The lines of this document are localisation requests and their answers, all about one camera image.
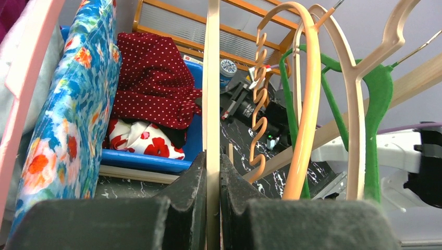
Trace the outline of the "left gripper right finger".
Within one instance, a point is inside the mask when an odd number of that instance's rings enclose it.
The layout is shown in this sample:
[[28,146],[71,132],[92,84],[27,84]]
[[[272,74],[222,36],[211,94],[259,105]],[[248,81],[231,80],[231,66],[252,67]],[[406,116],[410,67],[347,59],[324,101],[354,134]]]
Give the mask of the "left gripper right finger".
[[366,201],[270,199],[220,158],[225,249],[399,249],[381,211]]

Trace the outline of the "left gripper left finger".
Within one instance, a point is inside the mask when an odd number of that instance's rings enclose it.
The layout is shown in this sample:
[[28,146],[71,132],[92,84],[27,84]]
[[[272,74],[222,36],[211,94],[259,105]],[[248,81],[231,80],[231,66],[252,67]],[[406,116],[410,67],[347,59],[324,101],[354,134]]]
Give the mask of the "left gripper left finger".
[[34,205],[7,249],[203,249],[206,154],[150,198],[59,199]]

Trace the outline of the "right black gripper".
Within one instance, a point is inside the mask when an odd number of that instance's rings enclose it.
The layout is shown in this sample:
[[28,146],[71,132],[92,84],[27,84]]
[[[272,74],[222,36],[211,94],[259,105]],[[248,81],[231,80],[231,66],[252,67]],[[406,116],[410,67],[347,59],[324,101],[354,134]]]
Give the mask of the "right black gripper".
[[221,120],[251,121],[255,108],[252,90],[246,80],[239,81],[232,89],[220,95]]

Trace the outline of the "cream wooden hanger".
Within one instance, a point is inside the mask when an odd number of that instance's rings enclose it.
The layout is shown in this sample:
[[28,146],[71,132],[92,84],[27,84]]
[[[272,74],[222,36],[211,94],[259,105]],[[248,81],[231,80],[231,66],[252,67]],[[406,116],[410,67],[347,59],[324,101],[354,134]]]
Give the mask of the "cream wooden hanger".
[[[346,86],[349,115],[348,200],[365,198],[365,115],[367,110],[364,109],[361,81],[364,76],[405,44],[403,27],[410,12],[417,4],[418,1],[399,1],[386,22],[381,44],[360,62],[355,62],[348,41],[334,17],[331,15],[322,24],[334,44]],[[316,16],[318,20],[326,11],[319,4],[309,8],[312,17]]]
[[206,152],[206,244],[220,249],[219,1],[208,1],[203,57],[203,149]]

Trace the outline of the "orange notched hanger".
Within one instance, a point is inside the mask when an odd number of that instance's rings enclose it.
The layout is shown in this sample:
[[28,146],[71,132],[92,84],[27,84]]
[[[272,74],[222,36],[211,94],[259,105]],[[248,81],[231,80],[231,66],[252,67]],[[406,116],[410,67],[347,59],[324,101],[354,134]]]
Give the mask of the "orange notched hanger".
[[[302,21],[297,31],[303,31],[306,38],[306,97],[303,101],[301,100],[301,95],[299,94],[301,87],[297,80],[293,81],[292,97],[289,97],[291,98],[289,101],[293,101],[294,114],[297,116],[295,122],[297,122],[298,125],[298,135],[296,137],[287,182],[282,196],[282,198],[286,200],[299,200],[301,198],[301,191],[310,162],[320,103],[322,66],[318,32],[321,25],[335,12],[340,4],[341,1],[338,1],[338,3],[327,10],[318,21],[314,21],[310,12],[300,3],[281,3],[270,10],[257,27],[255,67],[264,70],[261,75],[262,77],[264,73],[265,75],[267,73],[267,68],[264,65],[264,60],[267,56],[264,43],[266,42],[267,34],[262,30],[275,15],[283,10],[296,10]],[[251,144],[250,163],[252,165],[258,165],[258,167],[255,168],[253,175],[249,178],[251,183],[263,176],[266,166],[266,160],[263,155],[254,155],[255,145],[267,129],[267,119],[265,117],[257,118],[257,113],[260,108],[264,106],[267,98],[265,85],[261,87],[256,86],[256,88],[253,89],[252,96],[256,104],[256,108],[252,114],[252,129],[257,131],[257,135]]]

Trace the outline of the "white red poppy garment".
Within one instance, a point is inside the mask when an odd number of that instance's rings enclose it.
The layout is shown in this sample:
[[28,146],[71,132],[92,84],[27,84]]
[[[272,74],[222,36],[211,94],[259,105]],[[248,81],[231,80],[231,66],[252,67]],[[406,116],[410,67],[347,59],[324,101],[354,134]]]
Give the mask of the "white red poppy garment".
[[161,132],[148,126],[142,131],[141,137],[128,145],[129,125],[113,118],[109,121],[106,137],[103,141],[105,149],[122,152],[158,156],[164,158],[183,160],[183,148],[177,149],[170,140]]

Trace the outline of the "green velvet hanger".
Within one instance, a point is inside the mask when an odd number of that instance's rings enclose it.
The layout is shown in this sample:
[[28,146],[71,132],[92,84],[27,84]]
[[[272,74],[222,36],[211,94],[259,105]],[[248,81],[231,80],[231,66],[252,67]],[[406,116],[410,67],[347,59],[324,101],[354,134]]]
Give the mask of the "green velvet hanger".
[[[292,49],[289,49],[282,55],[279,61],[281,81],[286,103],[291,100],[291,98],[289,97],[292,97],[292,94],[289,91],[288,76],[284,61],[291,54]],[[321,71],[321,85],[326,94],[326,98],[332,110],[336,124],[338,125],[338,130],[343,139],[345,149],[347,149],[349,141],[348,131],[343,123],[343,117],[339,111],[339,108],[337,107],[336,101],[325,76],[326,72],[328,72],[329,70],[341,72],[341,66],[339,62],[331,59],[325,54],[321,54],[321,62],[325,65],[325,67]],[[368,109],[365,115],[366,164],[364,195],[365,198],[372,199],[379,203],[381,192],[376,135],[378,133],[379,125],[384,118],[392,100],[394,85],[390,73],[393,68],[397,66],[397,64],[398,63],[394,63],[390,66],[378,65],[371,72],[363,77],[363,81],[368,88],[370,97]],[[297,116],[294,114],[294,108],[292,104],[288,105],[288,107],[286,108],[286,113],[288,117],[288,127],[291,136],[293,151],[296,144],[296,137],[298,135],[298,125],[297,122],[295,122]],[[310,199],[310,190],[306,177],[303,183],[300,197]]]

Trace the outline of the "black garment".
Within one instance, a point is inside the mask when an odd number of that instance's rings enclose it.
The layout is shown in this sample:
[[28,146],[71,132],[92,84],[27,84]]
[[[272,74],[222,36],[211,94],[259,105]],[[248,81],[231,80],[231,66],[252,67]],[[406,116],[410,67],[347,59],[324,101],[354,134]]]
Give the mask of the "black garment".
[[173,129],[162,126],[160,124],[129,118],[119,119],[119,121],[129,125],[130,132],[128,137],[128,145],[132,144],[133,142],[135,142],[136,139],[140,138],[142,134],[141,130],[144,131],[148,126],[152,127],[153,129],[161,130],[161,132],[177,149],[183,148],[183,146],[186,144],[188,128],[182,130]]

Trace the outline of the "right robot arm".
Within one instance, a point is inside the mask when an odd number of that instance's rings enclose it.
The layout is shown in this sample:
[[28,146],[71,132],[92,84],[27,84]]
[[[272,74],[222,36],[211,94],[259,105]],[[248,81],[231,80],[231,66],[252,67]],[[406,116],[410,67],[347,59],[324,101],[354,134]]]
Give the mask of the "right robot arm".
[[374,192],[387,210],[441,208],[441,126],[421,123],[380,132],[366,139],[365,170],[396,168],[391,176],[374,175]]

